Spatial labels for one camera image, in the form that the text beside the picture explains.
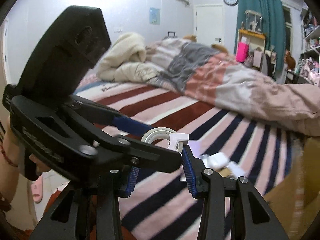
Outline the person left hand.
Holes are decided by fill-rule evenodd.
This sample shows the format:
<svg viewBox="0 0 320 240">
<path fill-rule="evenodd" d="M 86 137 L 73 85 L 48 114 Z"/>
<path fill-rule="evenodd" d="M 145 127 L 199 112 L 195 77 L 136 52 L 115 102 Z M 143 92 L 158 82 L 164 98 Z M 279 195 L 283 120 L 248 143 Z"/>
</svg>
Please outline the person left hand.
<svg viewBox="0 0 320 240">
<path fill-rule="evenodd" d="M 8 117 L 7 130 L 1 146 L 1 195 L 9 203 L 12 202 L 18 185 L 20 172 L 17 165 L 20 163 L 22 150 L 18 137 L 11 130 Z"/>
</svg>

